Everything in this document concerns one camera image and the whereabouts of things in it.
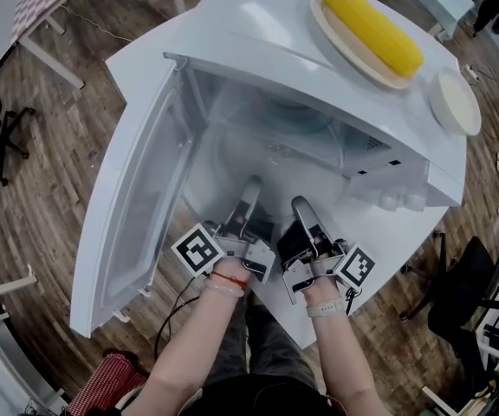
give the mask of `gray trousers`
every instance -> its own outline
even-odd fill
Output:
[[[317,389],[313,372],[300,348],[264,305],[248,306],[240,299],[232,314],[205,385],[247,374],[246,325],[249,333],[249,372],[288,376]]]

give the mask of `power strip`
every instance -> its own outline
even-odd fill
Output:
[[[478,85],[478,75],[470,65],[465,65],[464,67],[462,67],[461,72],[463,77],[465,77],[465,80],[470,85]]]

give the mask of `yellow corn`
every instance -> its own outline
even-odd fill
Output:
[[[396,74],[412,77],[423,64],[417,44],[366,0],[324,0],[336,16]]]

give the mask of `white bowl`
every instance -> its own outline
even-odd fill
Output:
[[[432,111],[446,131],[477,135],[481,130],[481,110],[469,83],[457,71],[442,68],[429,89]]]

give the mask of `hand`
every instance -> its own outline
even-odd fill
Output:
[[[242,265],[242,261],[236,257],[223,257],[218,261],[217,265],[215,265],[213,271],[216,271],[223,276],[235,277],[242,282],[248,282],[251,276],[251,271],[246,270]]]
[[[332,301],[340,297],[338,286],[332,276],[323,276],[315,279],[313,285],[303,290],[303,295],[309,307],[314,307],[322,302]]]

